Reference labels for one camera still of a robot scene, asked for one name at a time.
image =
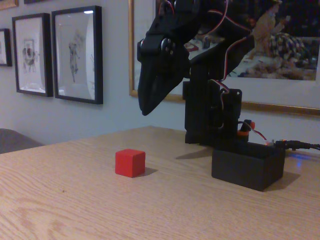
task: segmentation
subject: gray chair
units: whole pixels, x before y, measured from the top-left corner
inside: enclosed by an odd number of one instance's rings
[[[41,147],[43,144],[16,131],[0,128],[0,154]]]

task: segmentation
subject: drawing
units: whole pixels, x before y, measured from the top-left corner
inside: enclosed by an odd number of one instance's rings
[[[69,43],[69,49],[70,49],[70,69],[73,77],[73,82],[76,82],[75,74],[78,72],[78,66],[77,66],[77,58],[80,59],[80,57],[77,54],[77,44],[70,42]]]
[[[77,59],[80,59],[78,53],[81,52],[86,38],[77,29],[74,34],[73,41],[69,43],[70,50],[70,70],[72,73],[73,82],[76,82],[75,74],[77,74],[79,68]]]
[[[95,58],[94,58],[94,56],[92,56],[92,54],[91,54],[91,56],[90,56],[90,59],[91,59],[91,62],[92,62],[92,64],[93,64],[93,71],[95,71]]]
[[[24,48],[22,50],[22,56],[23,56],[23,73],[31,73],[31,70],[33,73],[37,72],[36,64],[35,62],[38,61],[38,54],[37,51],[35,51],[35,40],[34,39],[25,39],[23,40]]]

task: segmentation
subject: painting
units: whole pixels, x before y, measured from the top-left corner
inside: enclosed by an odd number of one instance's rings
[[[52,12],[55,97],[103,104],[102,8]]]
[[[0,67],[12,67],[10,30],[0,29]]]
[[[138,96],[141,71],[137,43],[145,38],[157,15],[163,14],[163,8],[168,7],[168,2],[164,2],[128,1],[129,94],[133,97]],[[268,2],[277,4],[268,6]],[[242,90],[242,108],[319,116],[320,1],[233,0],[230,3],[236,5],[241,17],[252,26],[254,37],[252,50],[223,82],[229,88]],[[142,6],[149,11],[142,11]],[[205,34],[199,29],[198,34],[184,46],[191,60],[223,40],[215,31]],[[188,79],[183,79],[165,100],[184,103],[185,81]]]
[[[44,2],[46,0],[24,0],[24,4],[34,4],[39,2]]]
[[[0,0],[0,10],[17,7],[19,0]]]
[[[53,97],[50,15],[12,18],[16,90]]]

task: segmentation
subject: red cube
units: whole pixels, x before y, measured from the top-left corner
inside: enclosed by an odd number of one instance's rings
[[[125,149],[115,153],[115,173],[134,178],[146,171],[146,153]]]

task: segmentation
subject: black base box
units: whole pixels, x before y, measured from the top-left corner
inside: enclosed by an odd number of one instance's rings
[[[263,192],[284,174],[286,151],[251,142],[215,146],[211,175],[215,179]]]

